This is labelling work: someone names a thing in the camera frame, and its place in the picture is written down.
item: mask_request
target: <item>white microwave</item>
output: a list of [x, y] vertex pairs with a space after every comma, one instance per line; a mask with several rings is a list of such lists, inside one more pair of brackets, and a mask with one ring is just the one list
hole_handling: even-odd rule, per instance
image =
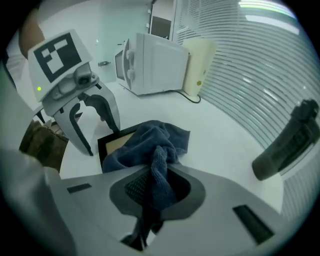
[[188, 57], [177, 43], [136, 33], [114, 54], [116, 81], [136, 95], [181, 90]]

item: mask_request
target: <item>slatted blinds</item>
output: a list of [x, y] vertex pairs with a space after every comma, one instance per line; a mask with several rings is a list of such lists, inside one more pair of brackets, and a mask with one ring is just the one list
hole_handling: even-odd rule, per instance
[[[295, 15], [281, 2], [177, 0], [172, 40], [182, 44], [193, 37], [217, 43], [199, 95], [235, 119], [263, 148], [303, 99], [320, 104], [319, 58]], [[305, 186], [316, 177], [319, 158], [306, 165], [317, 171], [305, 174]], [[301, 182], [294, 180], [292, 187]]]

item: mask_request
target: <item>black slot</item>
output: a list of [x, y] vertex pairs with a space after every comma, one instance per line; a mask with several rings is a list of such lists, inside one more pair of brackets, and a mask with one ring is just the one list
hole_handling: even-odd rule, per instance
[[84, 183], [76, 186], [67, 187], [67, 190], [70, 194], [72, 194], [72, 193], [79, 192], [81, 190], [86, 190], [88, 188], [91, 188], [91, 185], [89, 183]]
[[274, 235], [248, 206], [240, 205], [233, 208], [233, 211], [258, 245]]

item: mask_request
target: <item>dish towel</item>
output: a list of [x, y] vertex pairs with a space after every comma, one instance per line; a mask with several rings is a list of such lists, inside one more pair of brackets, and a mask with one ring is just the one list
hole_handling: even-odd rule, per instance
[[105, 157], [102, 172], [149, 164], [152, 179], [147, 203], [161, 211], [177, 202], [167, 182], [167, 163], [179, 163], [178, 156], [188, 151], [189, 136], [190, 131], [170, 123], [157, 120], [142, 123], [124, 146]]

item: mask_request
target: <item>power cord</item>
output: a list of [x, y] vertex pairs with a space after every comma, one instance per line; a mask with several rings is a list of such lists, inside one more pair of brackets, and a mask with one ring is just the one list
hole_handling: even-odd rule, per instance
[[166, 91], [167, 93], [178, 93], [178, 94], [181, 94], [183, 97], [185, 97], [188, 101], [192, 102], [192, 103], [195, 103], [195, 104], [198, 104], [200, 103], [201, 101], [201, 97], [198, 95], [199, 97], [199, 100], [198, 101], [193, 101], [191, 99], [189, 99], [186, 95], [184, 95], [181, 91], [178, 91], [178, 90], [167, 90]]

